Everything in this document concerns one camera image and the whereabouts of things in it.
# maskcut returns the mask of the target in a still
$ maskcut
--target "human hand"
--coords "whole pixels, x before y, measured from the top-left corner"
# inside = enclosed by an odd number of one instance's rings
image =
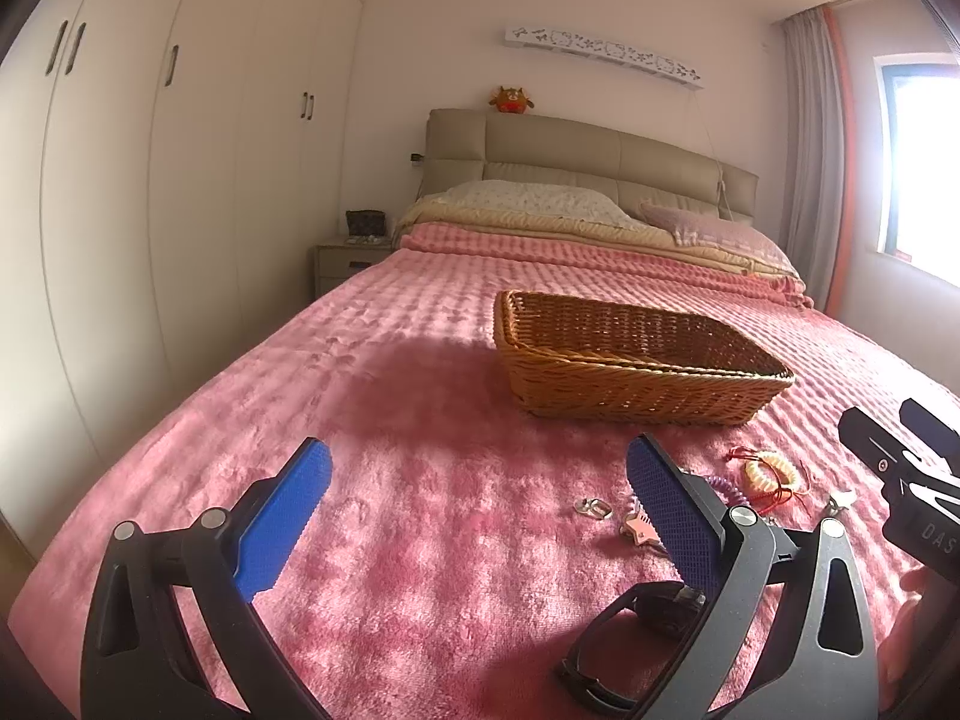
[[[913,649],[913,627],[917,615],[920,596],[926,589],[930,578],[930,569],[926,566],[914,568],[901,576],[901,589],[916,595],[904,601],[896,613],[893,627],[877,647],[877,671],[880,677],[880,710],[890,709],[896,701],[899,681],[904,678],[910,665]]]

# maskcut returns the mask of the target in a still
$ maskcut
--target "pink blanket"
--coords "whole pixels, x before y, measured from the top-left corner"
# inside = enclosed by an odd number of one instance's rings
[[[846,522],[877,636],[886,631],[909,560],[880,536],[880,485],[838,445],[837,419],[861,405],[916,445],[896,426],[901,400],[960,424],[956,398],[797,307],[789,285],[425,224],[201,388],[86,495],[11,614],[55,693],[77,711],[83,624],[116,522],[184,527],[207,507],[231,506],[316,436],[332,450],[333,483],[277,586],[254,603],[325,707],[377,720],[591,717],[551,667],[619,592],[674,574],[664,557],[618,536],[615,521],[573,512],[586,496],[626,512],[624,452],[642,428],[517,408],[491,337],[493,298],[510,288],[707,314],[788,362],[797,384],[748,425],[651,432],[687,469],[735,481],[738,469],[724,461],[733,445],[802,459],[810,514],[788,504],[776,511],[782,525],[809,527],[829,490],[856,488]],[[720,699],[744,685],[772,603],[762,604]],[[216,690],[239,702],[198,615],[188,606],[185,617]],[[661,654],[632,626],[622,633],[632,664]],[[614,686],[638,688],[626,678]]]

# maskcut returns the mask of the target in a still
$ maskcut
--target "white pillow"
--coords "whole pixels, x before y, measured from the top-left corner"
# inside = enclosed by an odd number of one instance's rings
[[[500,180],[467,181],[431,199],[467,208],[577,218],[613,227],[636,227],[640,224],[621,211],[606,194],[585,187]]]

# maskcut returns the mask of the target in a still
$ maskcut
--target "textured blue pad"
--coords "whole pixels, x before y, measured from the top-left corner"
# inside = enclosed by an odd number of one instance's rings
[[[710,600],[720,587],[720,543],[666,463],[640,436],[627,448],[627,479],[685,584]]]
[[[313,509],[330,486],[333,461],[323,442],[307,439],[299,459],[240,536],[234,581],[247,603],[274,586]]]

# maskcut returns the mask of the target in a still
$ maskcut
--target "stuffed toy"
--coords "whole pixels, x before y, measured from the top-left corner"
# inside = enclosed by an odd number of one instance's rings
[[[520,89],[504,89],[501,86],[491,94],[490,105],[496,105],[500,113],[523,113],[527,107],[534,107],[534,101],[527,97],[522,86]]]

